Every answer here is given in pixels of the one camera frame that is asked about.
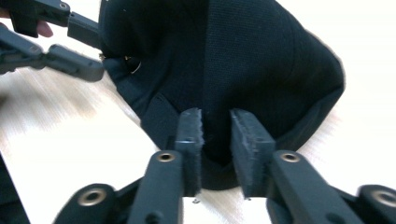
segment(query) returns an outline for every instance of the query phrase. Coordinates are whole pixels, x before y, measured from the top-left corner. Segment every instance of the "black hat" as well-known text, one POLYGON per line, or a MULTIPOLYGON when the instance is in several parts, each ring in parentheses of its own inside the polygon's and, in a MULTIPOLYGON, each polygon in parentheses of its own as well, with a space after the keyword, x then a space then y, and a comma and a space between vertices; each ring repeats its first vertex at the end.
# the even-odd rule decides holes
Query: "black hat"
POLYGON ((344 91, 337 58, 273 0, 103 1, 99 29, 108 73, 160 149, 182 111, 202 109, 205 189, 237 186, 230 109, 297 150, 344 91))

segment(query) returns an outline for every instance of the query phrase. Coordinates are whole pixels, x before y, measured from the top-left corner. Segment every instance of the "robotic arm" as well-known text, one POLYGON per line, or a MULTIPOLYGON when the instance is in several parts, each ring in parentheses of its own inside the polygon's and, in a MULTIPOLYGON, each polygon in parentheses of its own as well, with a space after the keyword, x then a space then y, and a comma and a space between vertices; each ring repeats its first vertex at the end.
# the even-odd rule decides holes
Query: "robotic arm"
MULTIPOLYGON (((77 13, 61 1, 51 0, 2 0, 0 7, 9 11, 14 31, 31 37, 38 37, 38 21, 47 21, 67 27, 67 35, 99 49, 97 23, 77 13)), ((54 45, 46 54, 35 43, 0 27, 0 74, 12 72, 17 67, 31 66, 42 69, 45 66, 73 77, 87 81, 102 79, 104 68, 100 62, 88 59, 64 47, 54 45)))

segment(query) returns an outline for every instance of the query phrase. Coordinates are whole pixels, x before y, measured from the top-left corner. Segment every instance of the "black cloth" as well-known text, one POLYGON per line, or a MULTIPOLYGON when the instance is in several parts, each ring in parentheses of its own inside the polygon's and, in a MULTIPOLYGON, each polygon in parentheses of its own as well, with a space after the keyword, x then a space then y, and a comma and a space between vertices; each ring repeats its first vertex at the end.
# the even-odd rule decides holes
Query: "black cloth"
POLYGON ((237 186, 230 109, 297 150, 344 91, 337 58, 273 0, 102 1, 99 33, 106 70, 160 149, 182 111, 202 109, 205 189, 237 186))
POLYGON ((28 224, 18 193, 0 154, 0 224, 28 224))

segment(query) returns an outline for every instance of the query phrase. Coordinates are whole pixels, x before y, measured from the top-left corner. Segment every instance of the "finger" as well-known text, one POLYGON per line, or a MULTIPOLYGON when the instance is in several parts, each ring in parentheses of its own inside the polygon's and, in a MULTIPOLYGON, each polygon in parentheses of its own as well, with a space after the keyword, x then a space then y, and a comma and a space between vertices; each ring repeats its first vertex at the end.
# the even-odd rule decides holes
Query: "finger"
POLYGON ((9 18, 8 11, 3 8, 0 8, 0 18, 9 18))
POLYGON ((44 37, 51 37, 51 36, 53 36, 53 32, 52 32, 52 30, 50 29, 50 26, 49 26, 46 22, 44 22, 44 21, 39 21, 39 22, 37 23, 37 32, 38 32, 40 35, 44 36, 44 37))

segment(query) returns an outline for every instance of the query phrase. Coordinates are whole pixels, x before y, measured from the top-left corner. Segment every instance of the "white table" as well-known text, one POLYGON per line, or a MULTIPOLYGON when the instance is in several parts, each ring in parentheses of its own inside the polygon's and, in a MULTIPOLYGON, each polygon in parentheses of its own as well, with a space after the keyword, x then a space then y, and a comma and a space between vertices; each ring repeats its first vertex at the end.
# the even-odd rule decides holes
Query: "white table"
MULTIPOLYGON (((97 20, 99 1, 68 0, 97 20)), ((396 10, 392 1, 279 1, 329 45, 346 71, 346 92, 299 150, 333 186, 355 194, 365 184, 396 189, 396 10)), ((97 58, 66 38, 61 43, 97 58)), ((91 183, 120 189, 140 177, 156 147, 108 77, 86 83, 50 69, 0 76, 0 149, 32 223, 51 223, 69 197, 91 183)), ((184 200, 185 223, 269 223, 264 199, 240 189, 184 200)))

